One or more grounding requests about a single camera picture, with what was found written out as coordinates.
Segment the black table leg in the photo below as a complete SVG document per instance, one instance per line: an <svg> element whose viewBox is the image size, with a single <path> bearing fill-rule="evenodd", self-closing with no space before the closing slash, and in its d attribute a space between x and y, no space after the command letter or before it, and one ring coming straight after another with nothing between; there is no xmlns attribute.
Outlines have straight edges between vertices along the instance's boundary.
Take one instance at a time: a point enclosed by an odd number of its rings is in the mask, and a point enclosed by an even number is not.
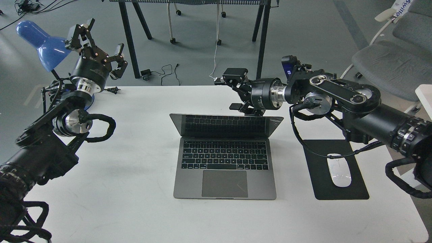
<svg viewBox="0 0 432 243"><path fill-rule="evenodd" d="M264 10L264 5L260 5L258 8L257 20L255 21L255 28L254 28L254 34L252 35L252 42L257 41L258 29L260 28L263 10Z"/></svg>
<svg viewBox="0 0 432 243"><path fill-rule="evenodd" d="M146 33L147 39L152 39L152 34L150 34L149 27L147 26L146 19L144 18L143 12L141 11L141 8L138 3L132 3L133 7L135 8L135 11L138 15L138 18L140 19L141 25L143 26L144 32Z"/></svg>
<svg viewBox="0 0 432 243"><path fill-rule="evenodd" d="M258 53L257 79L261 78L261 71L263 69L264 49L266 47L270 8L271 8L271 0L268 0L267 5L264 8L264 19L263 19L263 28L261 30L260 51Z"/></svg>
<svg viewBox="0 0 432 243"><path fill-rule="evenodd" d="M130 31L129 19L127 17L127 10L125 3L118 3L120 7L121 20L123 21L124 33L126 35L127 47L132 62L133 74L135 78L141 78L140 68L138 67L137 55L135 54L135 47L132 40L132 32Z"/></svg>

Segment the white mouse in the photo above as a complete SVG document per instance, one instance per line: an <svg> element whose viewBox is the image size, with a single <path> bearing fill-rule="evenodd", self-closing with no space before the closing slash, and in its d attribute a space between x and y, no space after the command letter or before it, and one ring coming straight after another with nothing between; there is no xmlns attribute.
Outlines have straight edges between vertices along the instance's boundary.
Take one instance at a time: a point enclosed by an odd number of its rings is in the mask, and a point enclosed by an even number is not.
<svg viewBox="0 0 432 243"><path fill-rule="evenodd" d="M340 154L330 153L328 155L338 156ZM351 173L345 158L329 159L327 158L328 169L330 171L333 184L338 187L347 187L351 184Z"/></svg>

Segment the silver laptop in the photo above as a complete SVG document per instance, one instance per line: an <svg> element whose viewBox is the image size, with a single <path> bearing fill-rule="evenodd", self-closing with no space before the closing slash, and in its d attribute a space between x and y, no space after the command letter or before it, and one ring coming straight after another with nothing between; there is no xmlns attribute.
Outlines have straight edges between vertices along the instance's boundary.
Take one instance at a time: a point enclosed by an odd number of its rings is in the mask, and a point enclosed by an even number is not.
<svg viewBox="0 0 432 243"><path fill-rule="evenodd" d="M175 198L276 199L268 137L283 117L170 117L181 135Z"/></svg>

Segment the table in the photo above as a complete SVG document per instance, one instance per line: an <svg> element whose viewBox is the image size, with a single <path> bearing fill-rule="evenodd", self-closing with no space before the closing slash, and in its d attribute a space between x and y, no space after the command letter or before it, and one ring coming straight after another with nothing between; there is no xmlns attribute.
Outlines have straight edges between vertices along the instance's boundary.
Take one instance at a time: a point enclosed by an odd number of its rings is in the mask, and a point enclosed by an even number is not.
<svg viewBox="0 0 432 243"><path fill-rule="evenodd" d="M203 3L203 4L241 4L241 5L250 5L250 4L259 4L257 19L255 21L254 33L252 35L252 42L257 40L258 29L260 27L261 18L263 19L263 26L261 29L261 39L260 39L260 50L258 52L258 65L257 65L257 76L256 79L261 78L261 72L263 68L263 58L264 58L264 49L266 46L267 39L267 29L268 29L268 21L270 16L270 8L271 8L271 0L109 0L110 2L118 2L120 7L121 19L123 21L124 32L126 34L126 42L129 49L129 54L131 58L133 74L135 78L141 78L140 68L138 67L137 55L135 54L135 47L132 39L132 32L130 30L129 18L127 15L126 4L125 2L132 2L135 12L138 15L138 19L141 22L141 26L144 29L144 32L147 36L147 39L152 39L152 34L150 33L149 27L147 25L146 19L144 18L143 12L139 6L139 2L144 3L184 3L184 4L192 4L192 3Z"/></svg>
<svg viewBox="0 0 432 243"><path fill-rule="evenodd" d="M432 84L420 84L416 94L429 117L432 118Z"/></svg>
<svg viewBox="0 0 432 243"><path fill-rule="evenodd" d="M285 120L270 137L275 201L173 197L180 135L169 113L241 115L227 86L119 87L95 94L90 113L117 122L107 141L84 143L65 176L35 186L26 200L45 201L53 242L424 242L428 233L408 194L384 174L385 147L356 156L368 200L320 201L294 137L288 105L267 116ZM343 139L330 121L297 121L304 139ZM106 125L95 121L90 136ZM353 149L362 144L352 144Z"/></svg>

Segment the laptop screen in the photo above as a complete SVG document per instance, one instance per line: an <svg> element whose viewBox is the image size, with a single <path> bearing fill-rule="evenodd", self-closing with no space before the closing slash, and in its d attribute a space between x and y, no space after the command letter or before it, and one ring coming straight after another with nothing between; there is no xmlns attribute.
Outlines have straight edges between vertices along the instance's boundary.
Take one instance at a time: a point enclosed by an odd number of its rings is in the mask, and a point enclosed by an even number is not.
<svg viewBox="0 0 432 243"><path fill-rule="evenodd" d="M283 117L170 114L186 137L269 137Z"/></svg>

